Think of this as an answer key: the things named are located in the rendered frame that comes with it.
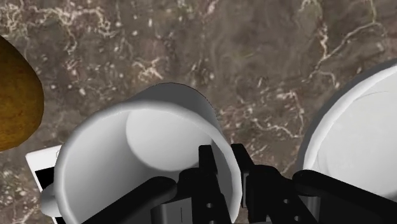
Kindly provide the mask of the white bowl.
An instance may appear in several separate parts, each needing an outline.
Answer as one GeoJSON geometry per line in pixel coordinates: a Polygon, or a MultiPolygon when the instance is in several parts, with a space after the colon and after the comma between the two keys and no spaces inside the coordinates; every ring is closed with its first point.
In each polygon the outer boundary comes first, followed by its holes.
{"type": "Polygon", "coordinates": [[[359,73],[325,102],[296,168],[397,202],[397,58],[359,73]]]}

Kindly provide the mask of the white cup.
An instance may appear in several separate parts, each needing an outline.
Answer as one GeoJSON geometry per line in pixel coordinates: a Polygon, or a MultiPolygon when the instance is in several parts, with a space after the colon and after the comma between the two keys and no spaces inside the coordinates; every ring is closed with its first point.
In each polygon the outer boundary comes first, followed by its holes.
{"type": "Polygon", "coordinates": [[[214,108],[197,90],[160,83],[95,112],[61,146],[41,212],[83,224],[155,176],[177,179],[197,166],[199,147],[212,147],[231,220],[242,198],[240,169],[214,108]]]}

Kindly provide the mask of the white tablet with black screen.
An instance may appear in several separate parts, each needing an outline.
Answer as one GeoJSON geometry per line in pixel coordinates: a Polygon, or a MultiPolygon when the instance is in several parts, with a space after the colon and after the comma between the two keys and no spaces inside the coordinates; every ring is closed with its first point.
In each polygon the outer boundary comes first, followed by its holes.
{"type": "Polygon", "coordinates": [[[54,181],[54,167],[61,146],[32,151],[25,156],[40,193],[54,181]]]}

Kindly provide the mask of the brown potato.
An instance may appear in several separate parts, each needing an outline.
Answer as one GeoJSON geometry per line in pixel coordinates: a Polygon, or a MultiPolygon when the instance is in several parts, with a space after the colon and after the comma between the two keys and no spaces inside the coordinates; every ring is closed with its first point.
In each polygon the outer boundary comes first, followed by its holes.
{"type": "Polygon", "coordinates": [[[0,152],[21,145],[38,129],[44,99],[34,69],[0,36],[0,152]]]}

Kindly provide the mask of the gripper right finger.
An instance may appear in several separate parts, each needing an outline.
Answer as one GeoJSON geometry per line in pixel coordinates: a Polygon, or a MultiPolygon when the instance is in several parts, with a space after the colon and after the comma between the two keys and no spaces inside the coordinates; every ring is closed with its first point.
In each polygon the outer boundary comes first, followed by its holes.
{"type": "Polygon", "coordinates": [[[312,170],[285,178],[231,145],[250,224],[397,224],[397,202],[312,170]]]}

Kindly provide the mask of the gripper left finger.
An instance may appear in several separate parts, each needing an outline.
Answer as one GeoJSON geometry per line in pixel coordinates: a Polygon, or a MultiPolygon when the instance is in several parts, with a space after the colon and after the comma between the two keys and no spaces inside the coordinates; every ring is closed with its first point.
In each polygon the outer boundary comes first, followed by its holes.
{"type": "Polygon", "coordinates": [[[232,224],[212,147],[199,146],[198,155],[198,167],[178,181],[151,178],[82,224],[232,224]]]}

